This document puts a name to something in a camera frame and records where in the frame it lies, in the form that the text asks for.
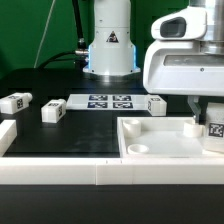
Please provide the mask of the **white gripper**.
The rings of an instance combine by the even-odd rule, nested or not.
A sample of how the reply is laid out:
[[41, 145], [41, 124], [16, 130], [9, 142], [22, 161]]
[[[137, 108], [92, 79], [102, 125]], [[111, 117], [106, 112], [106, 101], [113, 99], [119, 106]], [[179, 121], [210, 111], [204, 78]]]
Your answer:
[[199, 124], [199, 96], [224, 96], [224, 56], [201, 53], [197, 41], [156, 40], [145, 55], [143, 86], [151, 94], [189, 96]]

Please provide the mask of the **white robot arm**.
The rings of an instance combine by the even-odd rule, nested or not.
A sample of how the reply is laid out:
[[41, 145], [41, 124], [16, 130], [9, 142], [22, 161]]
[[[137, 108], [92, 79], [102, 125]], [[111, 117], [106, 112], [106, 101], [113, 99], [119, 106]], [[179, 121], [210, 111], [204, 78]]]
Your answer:
[[94, 0], [94, 14], [84, 73], [109, 82], [141, 71], [148, 93], [186, 95], [196, 116], [201, 96], [224, 97], [224, 0], [189, 0], [157, 19], [141, 69], [130, 41], [130, 0]]

